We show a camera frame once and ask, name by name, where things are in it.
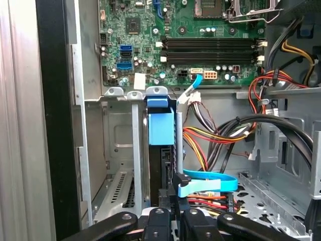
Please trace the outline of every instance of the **chip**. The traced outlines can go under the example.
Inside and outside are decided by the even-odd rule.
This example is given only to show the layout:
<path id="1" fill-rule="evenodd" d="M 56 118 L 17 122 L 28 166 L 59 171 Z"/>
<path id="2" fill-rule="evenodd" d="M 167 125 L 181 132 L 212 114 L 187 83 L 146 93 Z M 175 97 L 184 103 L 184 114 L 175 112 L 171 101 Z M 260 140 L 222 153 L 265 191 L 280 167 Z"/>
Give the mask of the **chip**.
<path id="1" fill-rule="evenodd" d="M 140 34 L 140 18 L 126 18 L 126 33 Z"/>
<path id="2" fill-rule="evenodd" d="M 216 19 L 222 17 L 222 0 L 195 0 L 194 17 Z"/>

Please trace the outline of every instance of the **white sticker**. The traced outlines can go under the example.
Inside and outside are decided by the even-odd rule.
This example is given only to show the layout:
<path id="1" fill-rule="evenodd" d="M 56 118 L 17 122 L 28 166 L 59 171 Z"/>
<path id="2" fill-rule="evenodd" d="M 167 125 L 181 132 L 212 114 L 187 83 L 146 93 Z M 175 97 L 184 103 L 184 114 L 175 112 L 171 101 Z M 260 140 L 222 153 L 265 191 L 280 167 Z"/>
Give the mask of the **white sticker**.
<path id="1" fill-rule="evenodd" d="M 135 73 L 134 89 L 145 90 L 146 88 L 146 75 Z"/>

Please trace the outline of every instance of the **white connector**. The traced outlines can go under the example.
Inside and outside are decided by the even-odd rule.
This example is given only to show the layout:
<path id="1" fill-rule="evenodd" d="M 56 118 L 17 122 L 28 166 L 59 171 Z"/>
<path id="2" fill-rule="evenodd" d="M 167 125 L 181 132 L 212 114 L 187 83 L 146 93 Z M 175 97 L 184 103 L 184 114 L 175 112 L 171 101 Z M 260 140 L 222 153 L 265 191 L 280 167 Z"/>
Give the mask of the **white connector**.
<path id="1" fill-rule="evenodd" d="M 195 91 L 194 93 L 191 93 L 188 105 L 191 105 L 193 102 L 201 102 L 201 93 L 198 91 Z"/>

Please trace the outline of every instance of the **screw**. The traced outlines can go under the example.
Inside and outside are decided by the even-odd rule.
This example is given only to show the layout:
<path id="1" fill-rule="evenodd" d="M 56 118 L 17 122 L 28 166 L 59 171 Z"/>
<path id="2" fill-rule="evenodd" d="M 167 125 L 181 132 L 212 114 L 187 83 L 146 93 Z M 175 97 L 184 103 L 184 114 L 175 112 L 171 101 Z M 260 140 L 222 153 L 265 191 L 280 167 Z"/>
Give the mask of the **screw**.
<path id="1" fill-rule="evenodd" d="M 195 215 L 195 214 L 198 213 L 198 211 L 197 211 L 196 209 L 191 209 L 191 210 L 190 210 L 190 213 L 193 214 L 193 215 Z"/>
<path id="2" fill-rule="evenodd" d="M 163 211 L 163 210 L 161 210 L 161 209 L 157 209 L 157 210 L 156 210 L 156 213 L 158 213 L 158 214 L 162 214 L 162 213 L 164 213 L 164 211 Z"/>
<path id="3" fill-rule="evenodd" d="M 233 220 L 233 217 L 229 214 L 225 214 L 223 217 L 229 221 Z"/>
<path id="4" fill-rule="evenodd" d="M 130 216 L 129 214 L 125 214 L 125 215 L 122 217 L 122 219 L 124 219 L 124 220 L 129 220 L 129 219 L 131 219 L 131 216 Z"/>

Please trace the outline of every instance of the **metal bracket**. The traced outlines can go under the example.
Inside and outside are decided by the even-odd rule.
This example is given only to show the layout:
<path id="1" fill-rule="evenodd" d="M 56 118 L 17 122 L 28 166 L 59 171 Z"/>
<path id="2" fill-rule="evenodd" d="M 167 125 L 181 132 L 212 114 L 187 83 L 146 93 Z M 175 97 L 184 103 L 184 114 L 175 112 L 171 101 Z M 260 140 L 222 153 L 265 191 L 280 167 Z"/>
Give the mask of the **metal bracket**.
<path id="1" fill-rule="evenodd" d="M 275 8 L 276 5 L 279 3 L 279 1 L 280 0 L 270 0 L 270 7 L 268 9 L 250 10 L 248 13 L 242 14 L 241 13 L 240 0 L 233 0 L 231 9 L 228 10 L 228 20 L 229 20 L 230 23 L 265 21 L 267 24 L 269 24 L 269 23 L 273 22 L 280 15 L 280 12 L 283 10 L 283 9 L 276 9 Z M 266 14 L 266 13 L 271 13 L 271 12 L 278 12 L 278 14 L 273 19 L 271 19 L 270 21 L 267 21 L 264 18 L 235 20 L 235 21 L 233 20 L 233 19 L 238 19 L 238 18 L 241 18 L 241 17 L 249 17 L 249 16 L 253 16 L 253 15 L 260 15 L 260 14 Z"/>
<path id="2" fill-rule="evenodd" d="M 321 132 L 315 132 L 313 137 L 313 155 L 311 169 L 310 193 L 314 200 L 321 200 Z"/>
<path id="3" fill-rule="evenodd" d="M 296 210 L 294 208 L 291 208 L 290 205 L 283 202 L 283 200 L 274 193 L 269 192 L 268 189 L 264 188 L 264 186 L 260 185 L 260 183 L 258 183 L 256 180 L 251 180 L 245 177 L 243 174 L 240 174 L 239 180 L 241 183 L 244 183 L 253 192 L 255 192 L 256 195 L 259 196 L 266 205 L 277 211 L 278 215 L 280 215 L 280 217 L 282 217 L 295 230 L 297 230 L 299 235 L 306 235 L 305 226 L 294 217 L 296 215 Z"/>

